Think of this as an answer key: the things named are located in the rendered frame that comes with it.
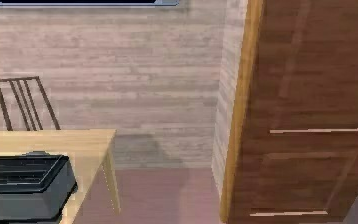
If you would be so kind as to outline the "light wooden table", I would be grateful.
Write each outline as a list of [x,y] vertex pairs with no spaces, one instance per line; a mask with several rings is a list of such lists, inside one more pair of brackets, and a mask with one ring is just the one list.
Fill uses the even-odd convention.
[[0,155],[30,151],[65,154],[70,158],[78,191],[68,200],[60,224],[73,224],[100,170],[103,170],[113,212],[120,213],[120,199],[112,145],[115,129],[0,131]]

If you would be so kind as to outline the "brown wooden room door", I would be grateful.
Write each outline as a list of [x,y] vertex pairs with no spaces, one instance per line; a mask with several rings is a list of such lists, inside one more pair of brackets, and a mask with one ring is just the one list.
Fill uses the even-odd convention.
[[248,0],[225,224],[348,224],[358,196],[358,0]]

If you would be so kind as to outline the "grey black toaster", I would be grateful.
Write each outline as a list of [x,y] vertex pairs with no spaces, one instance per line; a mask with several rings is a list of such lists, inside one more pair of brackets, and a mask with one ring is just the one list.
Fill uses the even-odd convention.
[[0,156],[0,224],[59,224],[77,188],[66,155]]

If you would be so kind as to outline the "dark brown slatted chair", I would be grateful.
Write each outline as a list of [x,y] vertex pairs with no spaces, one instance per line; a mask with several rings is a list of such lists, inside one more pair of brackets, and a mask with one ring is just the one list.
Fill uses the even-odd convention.
[[18,105],[26,130],[27,131],[43,130],[43,125],[40,120],[40,116],[34,102],[33,94],[30,90],[30,85],[29,85],[30,81],[36,82],[40,94],[45,103],[45,106],[53,122],[53,125],[56,130],[60,130],[61,126],[59,124],[59,121],[56,117],[52,104],[49,100],[49,97],[45,91],[45,88],[39,76],[0,79],[0,107],[2,110],[2,115],[6,125],[6,129],[8,131],[14,130],[10,119],[9,111],[5,102],[4,94],[1,88],[1,85],[3,83],[8,83],[10,85],[11,91]]

